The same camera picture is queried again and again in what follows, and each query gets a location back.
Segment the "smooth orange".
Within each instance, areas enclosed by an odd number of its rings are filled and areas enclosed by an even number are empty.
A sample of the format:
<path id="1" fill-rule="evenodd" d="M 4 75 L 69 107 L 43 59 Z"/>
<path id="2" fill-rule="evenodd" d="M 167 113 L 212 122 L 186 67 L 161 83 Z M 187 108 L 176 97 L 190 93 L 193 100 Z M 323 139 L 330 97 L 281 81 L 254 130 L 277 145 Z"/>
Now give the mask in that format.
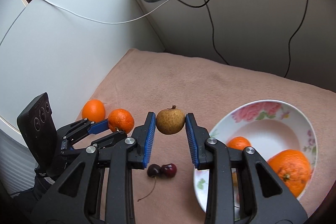
<path id="1" fill-rule="evenodd" d="M 104 104 L 100 100 L 89 100 L 82 109 L 81 117 L 96 123 L 103 121 L 105 119 Z"/>

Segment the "large rough orange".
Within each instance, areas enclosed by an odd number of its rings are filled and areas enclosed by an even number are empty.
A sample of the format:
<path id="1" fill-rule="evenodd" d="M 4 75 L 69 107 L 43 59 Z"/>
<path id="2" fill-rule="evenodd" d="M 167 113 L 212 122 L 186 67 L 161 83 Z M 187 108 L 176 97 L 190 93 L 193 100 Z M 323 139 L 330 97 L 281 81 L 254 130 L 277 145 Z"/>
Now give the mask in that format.
<path id="1" fill-rule="evenodd" d="M 274 155 L 267 163 L 298 198 L 311 176 L 310 162 L 306 156 L 301 151 L 287 149 Z"/>

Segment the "dark cherry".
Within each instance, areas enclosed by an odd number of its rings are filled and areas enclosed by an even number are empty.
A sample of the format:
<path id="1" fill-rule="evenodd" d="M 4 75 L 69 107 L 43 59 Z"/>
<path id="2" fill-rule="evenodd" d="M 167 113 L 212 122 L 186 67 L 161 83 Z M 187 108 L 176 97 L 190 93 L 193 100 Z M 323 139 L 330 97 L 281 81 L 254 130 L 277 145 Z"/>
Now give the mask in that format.
<path id="1" fill-rule="evenodd" d="M 167 178 L 173 178 L 177 174 L 177 166 L 173 163 L 164 164 L 161 166 L 160 172 Z"/>
<path id="2" fill-rule="evenodd" d="M 157 164 L 151 164 L 148 168 L 147 168 L 147 176 L 149 178 L 152 178 L 154 180 L 154 184 L 153 184 L 153 187 L 151 188 L 150 192 L 139 198 L 137 201 L 140 202 L 142 201 L 143 199 L 149 197 L 153 191 L 155 190 L 155 187 L 156 187 L 156 184 L 157 184 L 157 178 L 161 177 L 161 166 L 160 165 L 157 165 Z"/>

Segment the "brown longan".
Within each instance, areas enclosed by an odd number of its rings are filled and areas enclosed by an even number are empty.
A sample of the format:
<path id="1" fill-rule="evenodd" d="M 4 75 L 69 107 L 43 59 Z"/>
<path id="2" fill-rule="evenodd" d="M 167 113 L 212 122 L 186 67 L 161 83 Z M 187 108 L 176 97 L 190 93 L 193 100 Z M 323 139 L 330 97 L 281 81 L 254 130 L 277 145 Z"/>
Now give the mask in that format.
<path id="1" fill-rule="evenodd" d="M 173 105 L 169 109 L 161 110 L 156 117 L 156 128 L 164 135 L 179 133 L 185 125 L 184 112 Z"/>

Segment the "small mandarin with stem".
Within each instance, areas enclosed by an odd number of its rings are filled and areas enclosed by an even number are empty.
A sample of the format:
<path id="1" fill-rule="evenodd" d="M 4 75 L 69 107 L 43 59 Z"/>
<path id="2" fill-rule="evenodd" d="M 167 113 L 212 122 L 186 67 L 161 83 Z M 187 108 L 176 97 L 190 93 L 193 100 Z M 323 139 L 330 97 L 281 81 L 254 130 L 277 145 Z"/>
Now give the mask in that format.
<path id="1" fill-rule="evenodd" d="M 233 148 L 233 149 L 237 149 L 242 151 L 244 148 L 246 147 L 250 147 L 251 143 L 248 139 L 246 139 L 243 136 L 237 136 L 232 138 L 227 144 L 226 146 L 228 148 Z"/>

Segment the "tiny orange kumquat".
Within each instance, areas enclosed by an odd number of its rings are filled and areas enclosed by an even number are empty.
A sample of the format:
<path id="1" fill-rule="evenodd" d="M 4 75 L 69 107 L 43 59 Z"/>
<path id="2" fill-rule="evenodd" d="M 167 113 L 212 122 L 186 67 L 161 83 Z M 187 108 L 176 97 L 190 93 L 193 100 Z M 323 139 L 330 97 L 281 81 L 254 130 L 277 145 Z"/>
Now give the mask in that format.
<path id="1" fill-rule="evenodd" d="M 237 173 L 236 173 L 236 171 L 232 172 L 232 184 L 233 184 L 233 186 L 235 186 L 235 187 L 238 186 L 238 178 L 237 178 Z"/>

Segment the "pink towel table cover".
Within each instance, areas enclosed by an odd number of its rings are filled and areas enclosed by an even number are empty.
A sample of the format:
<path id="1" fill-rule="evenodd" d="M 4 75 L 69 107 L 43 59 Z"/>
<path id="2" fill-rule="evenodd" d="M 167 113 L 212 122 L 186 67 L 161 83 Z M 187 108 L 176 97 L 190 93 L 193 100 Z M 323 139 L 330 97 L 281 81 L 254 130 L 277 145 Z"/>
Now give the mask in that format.
<path id="1" fill-rule="evenodd" d="M 100 83 L 81 69 L 76 81 L 76 102 L 96 97 L 107 109 L 131 112 L 136 124 L 148 112 L 173 105 L 193 113 L 198 125 L 212 129 L 224 116 L 248 102 L 273 99 L 288 102 L 311 121 L 318 143 L 313 178 L 301 198 L 313 214 L 335 182 L 335 93 L 269 73 L 229 67 L 214 61 L 168 53 L 129 50 Z M 193 189 L 193 171 L 185 132 L 166 136 L 155 133 L 151 162 L 174 163 L 173 179 L 153 182 L 145 171 L 133 173 L 137 223 L 203 223 L 205 214 Z"/>

